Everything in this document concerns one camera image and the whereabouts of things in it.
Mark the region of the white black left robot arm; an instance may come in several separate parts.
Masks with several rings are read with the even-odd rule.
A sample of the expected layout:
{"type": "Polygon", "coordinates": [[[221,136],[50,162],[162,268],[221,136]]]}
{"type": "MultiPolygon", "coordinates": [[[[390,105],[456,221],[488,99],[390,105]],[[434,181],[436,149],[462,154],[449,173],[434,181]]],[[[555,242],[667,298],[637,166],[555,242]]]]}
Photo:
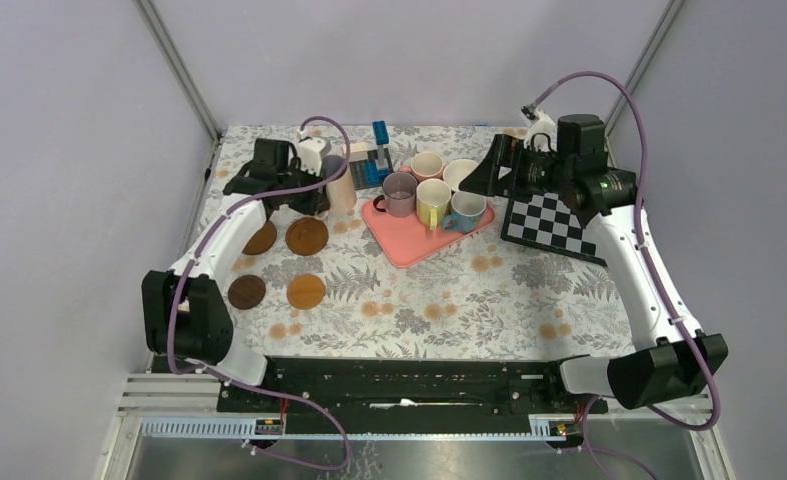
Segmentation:
{"type": "Polygon", "coordinates": [[[241,398],[257,411],[276,404],[280,387],[265,375],[266,357],[239,338],[223,292],[237,257],[280,206],[304,215],[329,209],[324,183],[333,172],[322,163],[330,151],[320,137],[257,139],[252,159],[226,183],[217,217],[168,270],[148,272],[141,284],[148,349],[181,371],[207,367],[243,383],[241,398]]]}

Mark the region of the light wooden coaster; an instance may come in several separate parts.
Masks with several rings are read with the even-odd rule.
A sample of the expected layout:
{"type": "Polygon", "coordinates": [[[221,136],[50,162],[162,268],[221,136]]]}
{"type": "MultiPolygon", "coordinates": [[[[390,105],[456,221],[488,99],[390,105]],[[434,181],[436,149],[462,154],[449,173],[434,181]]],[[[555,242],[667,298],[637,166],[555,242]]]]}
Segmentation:
{"type": "Polygon", "coordinates": [[[309,310],[322,302],[325,291],[325,284],[318,276],[298,275],[287,287],[287,300],[296,309],[309,310]]]}

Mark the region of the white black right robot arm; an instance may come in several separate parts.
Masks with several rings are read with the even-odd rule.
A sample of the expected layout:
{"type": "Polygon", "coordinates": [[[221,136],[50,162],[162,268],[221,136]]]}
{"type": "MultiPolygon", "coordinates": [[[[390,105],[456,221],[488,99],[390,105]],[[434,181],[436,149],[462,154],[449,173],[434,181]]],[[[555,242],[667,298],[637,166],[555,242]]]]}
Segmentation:
{"type": "Polygon", "coordinates": [[[542,386],[548,407],[566,412],[582,395],[596,394],[636,409],[711,389],[728,346],[722,335],[706,334],[681,299],[638,202],[638,178],[609,166],[604,124],[597,116],[560,118],[554,150],[537,151],[521,138],[495,135],[460,186],[519,202],[557,195],[592,237],[623,302],[634,352],[557,361],[559,374],[542,386]]]}

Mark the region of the tall pink beige mug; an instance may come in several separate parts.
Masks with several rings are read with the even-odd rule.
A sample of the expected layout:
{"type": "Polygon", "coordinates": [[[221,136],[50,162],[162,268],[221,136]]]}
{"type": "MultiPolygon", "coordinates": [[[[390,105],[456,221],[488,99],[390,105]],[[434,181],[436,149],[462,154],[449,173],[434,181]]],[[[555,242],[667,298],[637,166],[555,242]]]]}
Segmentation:
{"type": "Polygon", "coordinates": [[[346,215],[357,203],[357,194],[350,163],[338,155],[327,155],[322,160],[323,173],[330,182],[325,192],[332,215],[346,215]]]}

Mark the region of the dark brown wooden coaster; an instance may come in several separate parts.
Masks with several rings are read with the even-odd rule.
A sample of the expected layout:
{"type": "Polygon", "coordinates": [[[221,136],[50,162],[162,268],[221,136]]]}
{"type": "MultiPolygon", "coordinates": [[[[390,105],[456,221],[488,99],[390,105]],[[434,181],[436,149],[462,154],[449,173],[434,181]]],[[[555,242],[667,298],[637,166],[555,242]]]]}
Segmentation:
{"type": "Polygon", "coordinates": [[[310,256],[319,253],[328,243],[327,226],[313,217],[303,217],[293,222],[285,234],[288,248],[295,254],[310,256]]]}
{"type": "Polygon", "coordinates": [[[264,225],[247,241],[242,249],[244,255],[260,255],[267,252],[275,243],[278,233],[271,220],[264,225]]]}

